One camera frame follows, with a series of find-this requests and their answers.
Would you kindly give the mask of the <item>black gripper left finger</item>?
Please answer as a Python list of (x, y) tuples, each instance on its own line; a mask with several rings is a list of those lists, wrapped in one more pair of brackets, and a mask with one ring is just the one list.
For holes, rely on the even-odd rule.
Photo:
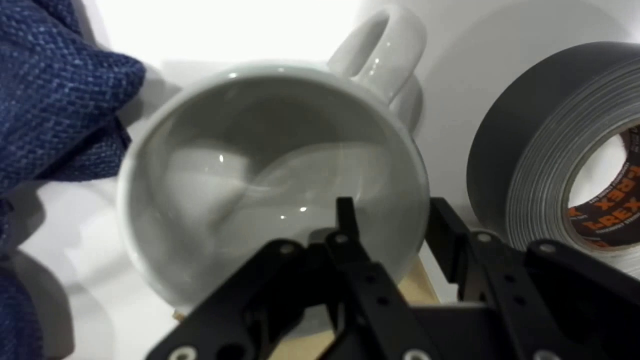
[(349, 199), (336, 200), (336, 229), (320, 243), (261, 247), (145, 360), (265, 360), (313, 306), (336, 335), (320, 360), (434, 360), (416, 314), (364, 253)]

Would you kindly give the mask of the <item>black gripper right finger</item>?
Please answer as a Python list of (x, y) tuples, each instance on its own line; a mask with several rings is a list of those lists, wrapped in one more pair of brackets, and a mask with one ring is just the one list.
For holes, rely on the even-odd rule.
[(442, 360), (640, 360), (640, 285), (552, 238), (514, 251), (430, 205), (425, 244), (457, 300), (424, 313)]

